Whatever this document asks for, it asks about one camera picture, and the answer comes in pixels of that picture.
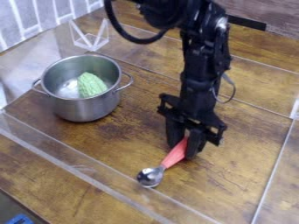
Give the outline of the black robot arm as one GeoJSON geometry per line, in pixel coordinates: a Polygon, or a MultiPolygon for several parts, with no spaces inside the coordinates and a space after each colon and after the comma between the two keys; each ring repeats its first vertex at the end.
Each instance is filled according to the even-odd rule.
{"type": "Polygon", "coordinates": [[[158,112],[166,118],[167,143],[187,141],[194,158],[207,143],[218,145],[226,123],[214,112],[221,78],[230,70],[230,24],[226,10],[213,0],[135,0],[149,24],[181,29],[183,49],[182,90],[161,94],[158,112]]]}

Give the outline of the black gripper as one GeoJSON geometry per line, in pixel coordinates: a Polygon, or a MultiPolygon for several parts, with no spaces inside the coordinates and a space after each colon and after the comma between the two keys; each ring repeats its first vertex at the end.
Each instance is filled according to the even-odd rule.
{"type": "Polygon", "coordinates": [[[185,79],[179,96],[161,94],[158,113],[166,119],[167,143],[173,148],[189,130],[186,158],[194,159],[207,142],[221,145],[227,124],[214,112],[221,88],[221,78],[206,81],[185,79]]]}

